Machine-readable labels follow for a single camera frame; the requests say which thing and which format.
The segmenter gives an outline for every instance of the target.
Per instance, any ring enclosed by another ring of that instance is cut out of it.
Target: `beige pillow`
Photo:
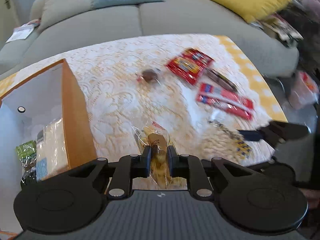
[[[39,29],[43,31],[60,21],[91,10],[92,1],[93,0],[45,0]]]

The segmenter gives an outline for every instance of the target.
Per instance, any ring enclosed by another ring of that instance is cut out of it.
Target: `yellow pillow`
[[[261,20],[280,11],[291,0],[211,0],[241,16],[247,23]]]

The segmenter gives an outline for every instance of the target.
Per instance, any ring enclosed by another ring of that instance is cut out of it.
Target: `yellow bag of snacks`
[[[143,152],[146,145],[152,147],[150,175],[158,186],[161,189],[185,188],[185,179],[170,177],[167,147],[173,145],[173,142],[170,140],[167,130],[156,122],[149,120],[142,129],[138,129],[137,127],[132,128],[140,153]]]

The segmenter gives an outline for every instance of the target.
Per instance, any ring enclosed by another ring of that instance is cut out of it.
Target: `door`
[[[0,49],[12,35],[13,29],[19,26],[12,0],[0,0]]]

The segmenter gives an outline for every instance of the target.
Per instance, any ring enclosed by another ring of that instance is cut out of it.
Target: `pink plastic bag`
[[[299,71],[288,101],[293,108],[301,109],[316,102],[318,94],[316,82],[307,73]]]

